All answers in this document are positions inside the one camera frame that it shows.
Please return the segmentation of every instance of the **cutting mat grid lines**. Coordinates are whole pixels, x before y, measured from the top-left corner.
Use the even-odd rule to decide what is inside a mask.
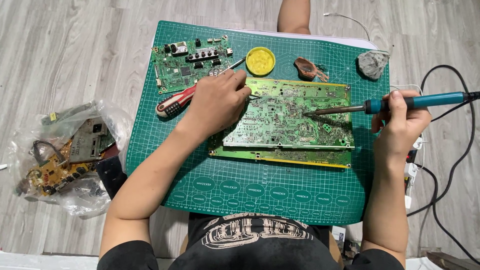
[[[298,56],[327,66],[329,83],[349,84],[352,103],[388,92],[388,66],[376,82],[357,74],[356,56],[367,49],[336,43],[262,36],[204,26],[160,21],[155,46],[165,43],[228,35],[237,61],[254,47],[267,47],[276,56],[268,78],[299,80],[293,65]],[[149,64],[135,125],[127,152],[127,173],[146,159],[168,136],[182,115],[161,120],[155,113],[159,95],[152,63]],[[356,148],[352,169],[210,157],[206,143],[185,161],[163,205],[187,211],[226,215],[239,212],[276,214],[307,224],[351,224],[360,221],[373,171],[370,117],[354,113]]]

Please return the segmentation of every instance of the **hand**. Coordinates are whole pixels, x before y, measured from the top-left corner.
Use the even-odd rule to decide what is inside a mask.
[[[185,116],[177,127],[187,128],[204,141],[238,121],[245,100],[252,93],[245,86],[247,74],[229,69],[219,76],[200,79]]]
[[[388,100],[390,112],[372,117],[372,133],[382,130],[373,143],[375,164],[384,166],[403,164],[412,145],[432,120],[427,108],[407,111],[403,97],[416,97],[415,90],[392,91],[383,96]]]

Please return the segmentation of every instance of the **clear plastic bag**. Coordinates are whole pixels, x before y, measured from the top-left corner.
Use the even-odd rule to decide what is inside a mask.
[[[89,171],[58,192],[46,196],[41,193],[38,186],[28,180],[27,175],[31,173],[33,167],[39,165],[39,160],[48,160],[54,155],[58,156],[58,151],[54,151],[49,146],[50,144],[57,150],[63,149],[62,147],[69,143],[72,136],[87,119],[97,117],[101,117],[115,139],[116,147],[119,150],[118,155],[124,169],[133,120],[127,112],[108,101],[92,100],[59,113],[38,115],[33,117],[29,124],[14,131],[7,147],[8,170],[14,181],[14,192],[19,196],[56,202],[62,205],[71,215],[95,215],[104,211],[110,202],[110,198],[96,172]],[[35,141],[47,142],[48,144],[37,144],[34,151]],[[61,164],[67,167],[68,161]]]

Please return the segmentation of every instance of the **red screwdriver handle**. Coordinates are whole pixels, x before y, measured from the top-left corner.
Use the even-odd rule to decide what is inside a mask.
[[[197,84],[162,100],[155,107],[156,113],[161,117],[168,117],[178,113],[193,98],[196,89]]]

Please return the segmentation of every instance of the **wooden floor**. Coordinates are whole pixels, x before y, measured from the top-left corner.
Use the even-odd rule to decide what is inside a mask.
[[[93,98],[113,101],[133,118],[159,20],[219,27],[276,31],[280,0],[0,0],[0,164],[12,131],[34,114],[46,114]],[[312,0],[314,35],[366,38],[391,53],[392,84],[420,84],[438,64],[456,67],[470,90],[480,85],[480,1],[478,0]],[[447,70],[427,81],[427,94],[461,91]],[[476,105],[479,118],[480,106]],[[432,108],[434,116],[449,106]],[[425,131],[425,165],[441,190],[448,170],[465,151],[471,130],[468,106]],[[449,194],[438,203],[438,217],[475,257],[480,257],[480,145],[458,165]],[[12,195],[7,171],[0,172],[0,247],[7,252],[96,255],[104,215],[69,216],[60,206],[29,202]],[[422,172],[415,182],[412,209],[426,204],[433,182]],[[158,257],[178,255],[187,233],[188,214],[161,207],[152,217],[152,241]],[[465,258],[435,224],[432,214],[409,218],[408,255],[418,246],[441,247]],[[359,236],[359,228],[352,233]]]

